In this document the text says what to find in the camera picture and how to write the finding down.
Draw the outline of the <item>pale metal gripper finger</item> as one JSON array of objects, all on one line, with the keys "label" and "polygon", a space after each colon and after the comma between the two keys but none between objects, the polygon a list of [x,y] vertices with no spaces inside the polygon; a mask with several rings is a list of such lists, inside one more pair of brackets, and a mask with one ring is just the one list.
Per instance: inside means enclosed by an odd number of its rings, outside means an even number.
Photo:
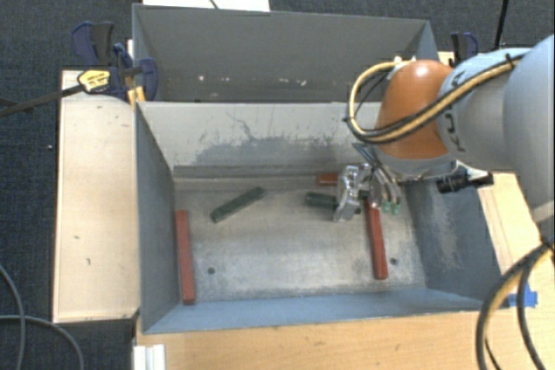
[{"label": "pale metal gripper finger", "polygon": [[359,166],[345,166],[339,174],[339,197],[357,198],[360,191]]},{"label": "pale metal gripper finger", "polygon": [[338,200],[334,210],[333,221],[342,222],[349,221],[360,211],[360,203],[356,198],[351,196],[342,197]]}]

